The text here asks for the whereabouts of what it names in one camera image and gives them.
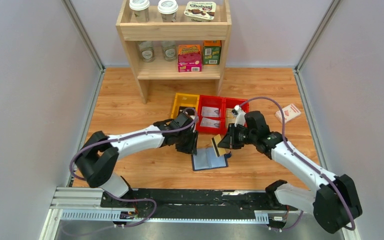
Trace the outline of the blue leather card holder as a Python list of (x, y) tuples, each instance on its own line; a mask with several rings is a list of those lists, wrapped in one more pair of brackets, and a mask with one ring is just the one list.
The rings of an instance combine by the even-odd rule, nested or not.
[(197, 150), (197, 154), (191, 155), (192, 169), (193, 171), (203, 171), (227, 168), (228, 159), (231, 156), (231, 152), (217, 156), (213, 148), (200, 148)]

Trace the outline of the red double plastic bin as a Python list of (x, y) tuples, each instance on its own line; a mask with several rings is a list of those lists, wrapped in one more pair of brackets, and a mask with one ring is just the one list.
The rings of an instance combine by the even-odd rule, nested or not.
[[(196, 129), (200, 133), (213, 134), (213, 135), (224, 135), (227, 132), (225, 124), (225, 114), (226, 108), (234, 108), (236, 105), (240, 105), (245, 102), (245, 99), (232, 98), (232, 97), (220, 97), (220, 96), (210, 96), (210, 95), (201, 95), (198, 104), (198, 124)], [(202, 107), (214, 107), (220, 109), (220, 117), (207, 117), (213, 120), (220, 120), (220, 128), (210, 128), (210, 127), (201, 127), (200, 123), (203, 118), (201, 114)]]

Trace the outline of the yellow plastic bin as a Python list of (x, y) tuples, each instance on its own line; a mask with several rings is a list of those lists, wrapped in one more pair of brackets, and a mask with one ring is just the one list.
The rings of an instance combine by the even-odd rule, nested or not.
[(194, 108), (197, 111), (199, 101), (200, 101), (200, 95), (198, 94), (188, 94), (188, 93), (177, 92), (175, 94), (174, 101), (172, 104), (170, 117), (174, 119), (185, 108)]

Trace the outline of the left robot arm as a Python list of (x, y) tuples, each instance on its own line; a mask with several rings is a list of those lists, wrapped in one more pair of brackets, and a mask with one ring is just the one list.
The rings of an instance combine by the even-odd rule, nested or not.
[(195, 129), (197, 121), (196, 116), (183, 111), (176, 118), (157, 121), (134, 132), (106, 135), (97, 131), (73, 157), (69, 169), (77, 167), (82, 175), (80, 179), (90, 188), (101, 188), (120, 207), (128, 207), (133, 194), (127, 182), (114, 173), (117, 161), (144, 150), (172, 145), (178, 152), (195, 154), (199, 135)]

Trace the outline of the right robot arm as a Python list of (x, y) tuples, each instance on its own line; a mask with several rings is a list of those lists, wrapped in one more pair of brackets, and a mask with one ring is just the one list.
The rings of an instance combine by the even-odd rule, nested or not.
[(238, 150), (253, 145), (269, 159), (287, 168), (308, 189), (295, 187), (285, 180), (267, 186), (266, 205), (279, 209), (288, 205), (315, 217), (328, 233), (342, 228), (355, 229), (355, 219), (363, 213), (355, 183), (346, 174), (332, 173), (297, 150), (280, 132), (270, 131), (259, 111), (244, 112), (239, 106), (232, 110), (235, 122), (218, 143), (219, 148)]

